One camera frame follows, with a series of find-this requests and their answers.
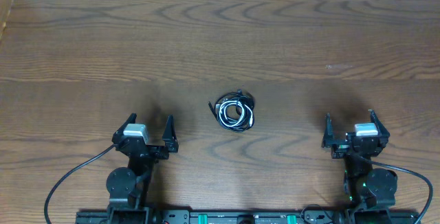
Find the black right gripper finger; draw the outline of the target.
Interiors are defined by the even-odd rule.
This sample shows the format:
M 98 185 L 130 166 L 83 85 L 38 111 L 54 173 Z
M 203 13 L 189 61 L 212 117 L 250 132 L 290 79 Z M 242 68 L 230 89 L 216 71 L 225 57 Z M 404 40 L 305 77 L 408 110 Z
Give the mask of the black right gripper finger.
M 325 128 L 324 135 L 322 138 L 322 148 L 329 148 L 334 143 L 334 134 L 333 134 L 333 126 L 331 124 L 331 116 L 330 114 L 326 114 L 325 116 Z
M 378 130 L 378 136 L 379 136 L 379 140 L 381 142 L 387 142 L 389 140 L 389 137 L 391 136 L 390 133 L 388 132 L 388 130 L 385 128 L 385 126 L 380 122 L 379 118 L 377 117 L 376 113 L 374 110 L 369 109 L 368 110 L 370 113 L 370 120 L 372 121 L 372 123 L 374 123 L 374 125 L 376 125 L 377 130 Z

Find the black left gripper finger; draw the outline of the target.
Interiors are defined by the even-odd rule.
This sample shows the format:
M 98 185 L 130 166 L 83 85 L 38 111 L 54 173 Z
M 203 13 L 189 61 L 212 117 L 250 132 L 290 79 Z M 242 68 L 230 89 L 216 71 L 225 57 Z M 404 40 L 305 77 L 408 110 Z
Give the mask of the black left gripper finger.
M 170 153 L 177 153 L 179 150 L 179 143 L 175 132 L 175 122 L 173 115 L 169 115 L 166 121 L 166 127 L 162 135 L 162 140 L 165 143 Z
M 127 120 L 123 123 L 123 125 L 114 133 L 114 135 L 123 135 L 123 132 L 125 130 L 125 128 L 129 125 L 129 124 L 135 124 L 135 120 L 136 120 L 137 114 L 136 113 L 132 113 L 130 114 L 130 116 L 127 118 Z

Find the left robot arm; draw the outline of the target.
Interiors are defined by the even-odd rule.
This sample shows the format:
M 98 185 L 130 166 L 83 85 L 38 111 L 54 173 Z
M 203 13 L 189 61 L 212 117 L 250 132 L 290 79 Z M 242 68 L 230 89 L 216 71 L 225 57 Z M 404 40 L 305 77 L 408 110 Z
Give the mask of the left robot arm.
M 126 155 L 129 162 L 107 177 L 108 223 L 161 223 L 163 220 L 160 211 L 146 203 L 146 196 L 155 164 L 179 150 L 174 118 L 172 115 L 167 118 L 162 135 L 164 144 L 151 145 L 146 125 L 137 124 L 136 117 L 130 114 L 112 137 L 115 149 Z

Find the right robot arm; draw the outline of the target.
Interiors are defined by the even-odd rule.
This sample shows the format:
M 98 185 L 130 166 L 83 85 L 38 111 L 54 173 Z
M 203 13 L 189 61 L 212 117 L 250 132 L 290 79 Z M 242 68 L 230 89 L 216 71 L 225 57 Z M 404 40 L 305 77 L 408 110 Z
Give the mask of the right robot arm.
M 392 170 L 374 168 L 372 157 L 386 147 L 390 133 L 374 110 L 370 121 L 355 124 L 354 131 L 337 139 L 331 117 L 326 114 L 322 147 L 331 149 L 331 157 L 343 159 L 345 165 L 344 191 L 351 205 L 340 216 L 345 223 L 390 223 L 388 212 L 395 205 L 397 175 Z

